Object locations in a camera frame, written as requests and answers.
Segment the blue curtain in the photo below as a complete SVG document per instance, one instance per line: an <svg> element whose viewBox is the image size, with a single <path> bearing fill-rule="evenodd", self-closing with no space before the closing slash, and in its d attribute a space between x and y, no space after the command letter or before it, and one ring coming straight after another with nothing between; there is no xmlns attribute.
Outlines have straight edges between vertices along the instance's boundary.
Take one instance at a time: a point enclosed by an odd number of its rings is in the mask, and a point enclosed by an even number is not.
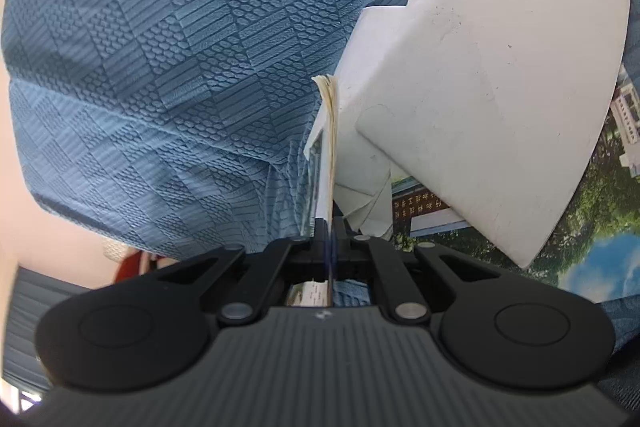
<svg viewBox="0 0 640 427"><path fill-rule="evenodd" d="M37 325L52 307L87 288L19 267L4 326L2 378L18 390L44 395L50 389L35 348Z"/></svg>

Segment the striped red black white blanket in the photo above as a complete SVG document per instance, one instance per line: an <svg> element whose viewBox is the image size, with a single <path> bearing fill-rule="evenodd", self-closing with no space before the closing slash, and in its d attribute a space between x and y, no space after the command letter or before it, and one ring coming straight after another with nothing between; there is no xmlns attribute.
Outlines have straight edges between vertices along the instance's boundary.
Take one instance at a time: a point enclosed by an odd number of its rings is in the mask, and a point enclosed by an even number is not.
<svg viewBox="0 0 640 427"><path fill-rule="evenodd" d="M114 282L130 280L155 270L174 265L177 260L142 251L136 247L115 241L103 239L103 254L117 265Z"/></svg>

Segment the blue textured sofa cover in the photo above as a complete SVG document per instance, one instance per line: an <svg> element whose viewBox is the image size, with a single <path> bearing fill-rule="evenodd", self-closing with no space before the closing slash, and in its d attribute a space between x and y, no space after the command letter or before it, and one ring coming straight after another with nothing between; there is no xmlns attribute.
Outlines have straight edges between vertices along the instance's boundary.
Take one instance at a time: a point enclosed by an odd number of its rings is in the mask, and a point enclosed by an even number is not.
<svg viewBox="0 0 640 427"><path fill-rule="evenodd" d="M18 159L37 204L177 260L50 309L35 335L43 413L157 407L283 425L584 407L608 394L616 328L586 298L450 247L401 254L431 318L397 324L353 281L294 286L219 324L245 258L349 212L335 190L336 75L362 10L408 0L6 0ZM620 72L639 79L639 0Z"/></svg>

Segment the landscape photo brochure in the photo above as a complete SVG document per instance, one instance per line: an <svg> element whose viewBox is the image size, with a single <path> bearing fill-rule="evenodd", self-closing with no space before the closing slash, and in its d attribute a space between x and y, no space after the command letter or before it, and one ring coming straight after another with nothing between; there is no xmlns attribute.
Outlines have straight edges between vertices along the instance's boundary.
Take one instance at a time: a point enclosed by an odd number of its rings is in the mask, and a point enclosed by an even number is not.
<svg viewBox="0 0 640 427"><path fill-rule="evenodd" d="M416 179L390 170L374 196L337 187L356 233L402 251L427 241L515 270L488 239ZM639 298L639 86L622 70L602 132L564 215L526 277L595 303Z"/></svg>

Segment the white envelope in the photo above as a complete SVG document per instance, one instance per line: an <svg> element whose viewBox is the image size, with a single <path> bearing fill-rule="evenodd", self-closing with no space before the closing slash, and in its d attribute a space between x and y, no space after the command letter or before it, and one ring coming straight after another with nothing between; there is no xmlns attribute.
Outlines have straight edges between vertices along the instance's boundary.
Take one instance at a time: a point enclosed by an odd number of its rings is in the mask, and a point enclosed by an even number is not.
<svg viewBox="0 0 640 427"><path fill-rule="evenodd" d="M336 69L336 181L400 168L516 265L540 253L599 138L630 0L408 0L362 10Z"/></svg>

